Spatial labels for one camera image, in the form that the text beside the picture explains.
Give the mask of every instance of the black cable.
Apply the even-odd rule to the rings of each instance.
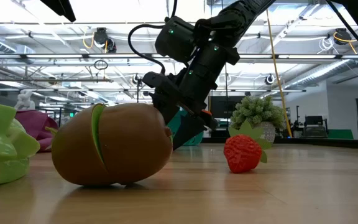
[[[151,57],[149,57],[149,56],[146,56],[146,55],[144,55],[144,54],[139,53],[139,52],[134,48],[134,46],[132,46],[132,42],[131,42],[132,34],[133,34],[135,31],[137,31],[138,29],[143,28],[143,27],[153,28],[153,29],[162,29],[164,26],[155,26],[155,25],[149,25],[149,24],[141,24],[141,25],[135,26],[135,27],[129,32],[129,34],[128,34],[128,45],[129,45],[129,47],[131,48],[131,50],[132,50],[135,54],[137,54],[138,56],[140,56],[140,57],[142,57],[142,58],[144,58],[144,59],[147,59],[147,60],[149,60],[149,61],[151,61],[151,62],[154,62],[154,63],[160,65],[160,66],[161,66],[161,74],[165,74],[165,67],[164,67],[164,65],[163,65],[161,62],[159,62],[158,60],[156,60],[156,59],[154,59],[154,58],[151,58]]]
[[[226,106],[227,106],[227,115],[229,115],[229,90],[227,89],[227,78],[229,75],[227,75],[227,64],[224,64],[224,80],[226,82]],[[229,117],[226,118],[226,130],[229,131]]]
[[[177,5],[178,5],[178,0],[174,0],[171,18],[174,17],[175,13],[177,12]]]
[[[358,35],[356,32],[354,32],[353,28],[346,22],[345,18],[343,18],[342,14],[338,11],[338,9],[335,7],[335,5],[331,1],[327,1],[329,6],[333,9],[333,11],[337,14],[339,19],[343,22],[343,24],[346,26],[346,28],[352,33],[352,35],[357,39],[358,41]]]

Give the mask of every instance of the orange cable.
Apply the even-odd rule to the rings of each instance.
[[[106,43],[104,45],[104,53],[106,54],[107,53],[107,40],[106,40]]]
[[[338,32],[335,32],[335,33],[334,33],[334,38],[337,39],[337,40],[340,40],[340,41],[342,41],[342,42],[347,42],[347,43],[357,42],[357,40],[344,40],[344,39],[340,39],[339,37],[336,37],[336,34],[337,34],[337,33],[338,33]]]
[[[284,93],[283,93],[283,89],[281,88],[281,81],[280,81],[280,77],[278,76],[278,71],[277,71],[277,63],[276,63],[276,56],[274,53],[274,45],[273,45],[273,35],[272,35],[272,27],[270,26],[270,19],[269,19],[269,10],[266,10],[267,13],[267,24],[268,24],[268,32],[270,35],[270,44],[272,45],[272,54],[273,54],[273,63],[274,63],[274,70],[276,72],[276,78],[277,78],[277,84],[278,87],[280,89],[280,94],[281,94],[281,101],[283,103],[283,112],[284,112],[284,118],[285,118],[285,122],[287,124],[287,130],[288,133],[290,134],[290,137],[292,138],[292,132],[291,132],[291,127],[290,127],[290,122],[288,120],[288,116],[286,113],[286,108],[285,108],[285,100],[284,100]]]
[[[94,32],[92,33],[92,43],[91,43],[91,46],[88,46],[88,45],[85,43],[85,34],[86,34],[86,32],[84,32],[84,38],[82,39],[82,43],[84,43],[84,46],[85,46],[87,49],[91,49],[91,48],[93,47]]]

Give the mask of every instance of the green lettuce toy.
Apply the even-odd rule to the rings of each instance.
[[[16,110],[0,105],[0,184],[17,180],[29,170],[29,157],[40,144],[14,119]]]

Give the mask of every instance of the green plant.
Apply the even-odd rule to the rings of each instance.
[[[239,129],[244,121],[248,121],[252,127],[267,121],[276,128],[283,128],[284,112],[279,106],[273,105],[271,96],[264,99],[246,96],[236,105],[236,110],[231,117],[231,127]]]

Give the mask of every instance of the white stuffed animal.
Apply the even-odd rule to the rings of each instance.
[[[31,91],[22,90],[20,94],[17,96],[17,103],[15,105],[15,109],[17,110],[35,110],[34,101],[30,100],[32,95]]]

